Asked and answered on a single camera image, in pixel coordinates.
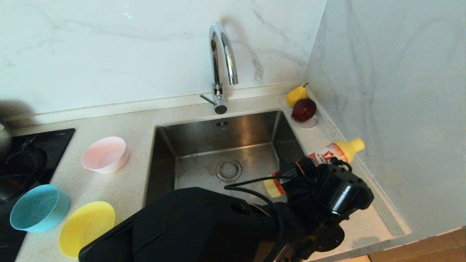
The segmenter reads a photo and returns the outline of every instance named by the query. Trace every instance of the plastic bowl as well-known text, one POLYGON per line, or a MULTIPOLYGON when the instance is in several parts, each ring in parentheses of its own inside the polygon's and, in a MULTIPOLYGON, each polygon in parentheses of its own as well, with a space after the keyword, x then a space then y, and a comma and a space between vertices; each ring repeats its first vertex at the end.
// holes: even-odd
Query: plastic bowl
POLYGON ((60 232, 60 250, 69 257, 78 257, 79 251, 112 229, 117 222, 112 205, 96 201, 77 209, 66 220, 60 232))
POLYGON ((108 174, 120 169, 129 157, 126 143, 119 137, 102 138, 82 155, 82 165, 92 171, 108 174))
POLYGON ((43 232, 56 226, 69 209, 69 197, 53 185, 29 190, 16 202, 10 224, 18 230, 43 232))

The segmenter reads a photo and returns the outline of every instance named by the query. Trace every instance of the red apple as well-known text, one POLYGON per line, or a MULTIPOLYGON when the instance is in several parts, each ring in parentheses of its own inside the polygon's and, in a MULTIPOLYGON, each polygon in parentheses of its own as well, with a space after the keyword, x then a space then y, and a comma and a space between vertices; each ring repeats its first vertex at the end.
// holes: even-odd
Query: red apple
POLYGON ((317 111, 317 106, 314 101, 312 101, 310 98, 305 98, 298 100, 293 107, 293 113, 291 114, 291 117, 296 121, 296 122, 305 122, 311 119, 313 115, 315 115, 315 112, 317 111))

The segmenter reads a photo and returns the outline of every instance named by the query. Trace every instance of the countertop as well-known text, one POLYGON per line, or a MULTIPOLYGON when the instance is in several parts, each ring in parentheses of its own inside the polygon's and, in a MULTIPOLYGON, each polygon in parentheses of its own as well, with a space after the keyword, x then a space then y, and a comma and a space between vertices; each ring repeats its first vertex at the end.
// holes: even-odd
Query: countertop
MULTIPOLYGON (((69 212, 65 219, 51 230, 28 233, 16 262, 78 261, 77 258, 68 258, 60 252, 58 238, 66 218, 84 204, 97 200, 109 202, 115 208, 120 221, 139 211, 144 206, 154 133, 157 126, 283 110, 279 103, 282 96, 231 100, 228 101, 228 112, 222 116, 216 115, 213 107, 206 103, 13 130, 13 134, 18 136, 65 128, 76 129, 50 182, 70 196, 69 212), (81 155, 92 142, 108 136, 122 137, 126 141, 130 152, 128 163, 111 174, 98 174, 86 170, 81 165, 81 155)), ((319 126, 311 130, 295 127, 293 129, 307 154, 325 147, 334 140, 319 126)), ((342 222, 341 225, 346 234, 343 243, 330 252, 313 254, 311 260, 393 238, 372 206, 366 210, 356 211, 350 216, 350 220, 342 222)))

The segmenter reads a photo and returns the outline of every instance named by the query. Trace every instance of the marble backsplash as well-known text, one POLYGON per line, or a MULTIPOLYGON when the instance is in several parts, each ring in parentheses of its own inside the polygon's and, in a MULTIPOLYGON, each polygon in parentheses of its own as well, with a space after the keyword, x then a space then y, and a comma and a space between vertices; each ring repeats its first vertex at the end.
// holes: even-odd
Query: marble backsplash
POLYGON ((328 0, 305 79, 413 231, 464 225, 465 2, 328 0))
POLYGON ((209 92, 213 21, 238 64, 228 88, 300 81, 325 2, 1 1, 1 118, 209 92))

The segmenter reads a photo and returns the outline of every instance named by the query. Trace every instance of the sink drain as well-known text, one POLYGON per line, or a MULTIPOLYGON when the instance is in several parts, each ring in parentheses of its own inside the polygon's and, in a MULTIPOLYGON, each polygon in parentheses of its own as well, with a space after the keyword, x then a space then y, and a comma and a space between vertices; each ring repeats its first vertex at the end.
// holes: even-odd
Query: sink drain
POLYGON ((235 181, 242 172, 241 164, 234 159, 224 159, 217 164, 215 173, 217 177, 225 182, 235 181))

